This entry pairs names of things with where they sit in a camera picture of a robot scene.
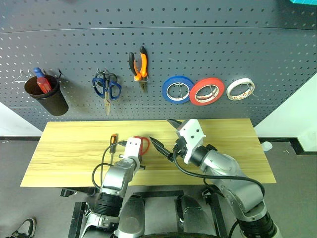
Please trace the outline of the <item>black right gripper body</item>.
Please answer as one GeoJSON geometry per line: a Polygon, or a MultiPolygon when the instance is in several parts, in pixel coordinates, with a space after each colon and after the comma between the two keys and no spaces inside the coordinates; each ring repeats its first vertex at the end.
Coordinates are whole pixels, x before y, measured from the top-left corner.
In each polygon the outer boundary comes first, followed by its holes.
{"type": "Polygon", "coordinates": [[[187,154],[187,147],[186,147],[186,140],[184,137],[180,137],[175,141],[174,144],[174,148],[173,148],[173,161],[175,161],[175,159],[180,156],[181,158],[185,158],[186,154],[187,154]]]}

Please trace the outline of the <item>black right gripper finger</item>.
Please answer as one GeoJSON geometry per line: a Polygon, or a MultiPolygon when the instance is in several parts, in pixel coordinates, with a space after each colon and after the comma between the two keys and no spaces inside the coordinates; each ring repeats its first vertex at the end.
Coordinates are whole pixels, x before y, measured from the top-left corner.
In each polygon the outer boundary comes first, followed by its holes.
{"type": "Polygon", "coordinates": [[[175,119],[167,119],[169,124],[171,124],[175,129],[179,129],[182,126],[182,122],[175,119]]]}
{"type": "Polygon", "coordinates": [[[154,147],[165,157],[167,157],[167,159],[170,162],[173,162],[173,153],[171,153],[168,149],[165,148],[165,146],[158,141],[157,139],[150,137],[151,143],[154,145],[154,147]]]}

